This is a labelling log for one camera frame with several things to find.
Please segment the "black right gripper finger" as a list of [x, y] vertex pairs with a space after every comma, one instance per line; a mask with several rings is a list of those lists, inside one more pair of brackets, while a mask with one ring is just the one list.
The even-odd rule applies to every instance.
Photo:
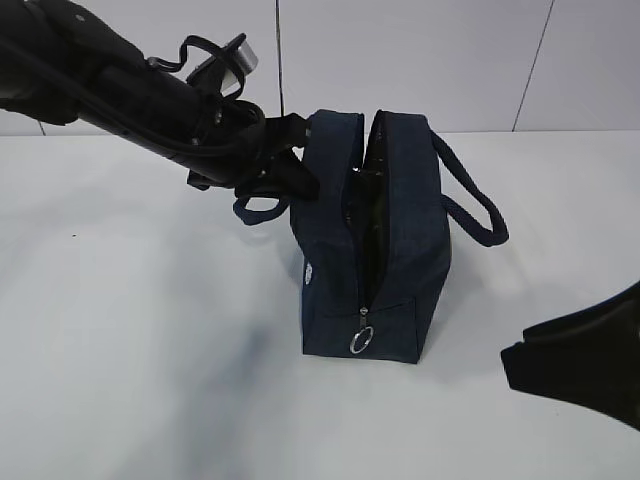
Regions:
[[513, 390], [558, 400], [639, 428], [639, 350], [543, 348], [517, 343], [501, 361]]
[[594, 306], [531, 326], [520, 346], [639, 349], [639, 283]]

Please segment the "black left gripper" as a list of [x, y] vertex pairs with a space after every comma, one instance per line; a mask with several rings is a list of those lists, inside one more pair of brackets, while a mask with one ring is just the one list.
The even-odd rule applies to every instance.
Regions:
[[200, 99], [187, 114], [187, 184], [237, 198], [315, 201], [319, 181], [293, 152], [310, 133], [311, 122], [295, 113], [268, 117], [249, 101]]

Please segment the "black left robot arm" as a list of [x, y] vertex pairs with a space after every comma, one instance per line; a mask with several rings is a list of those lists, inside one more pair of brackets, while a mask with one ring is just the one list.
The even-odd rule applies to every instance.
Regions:
[[245, 35], [217, 45], [188, 36], [171, 62], [145, 56], [71, 1], [1, 5], [1, 107], [44, 124], [78, 120], [152, 151], [199, 190], [314, 200], [298, 160], [310, 123], [267, 117], [242, 99], [257, 58]]

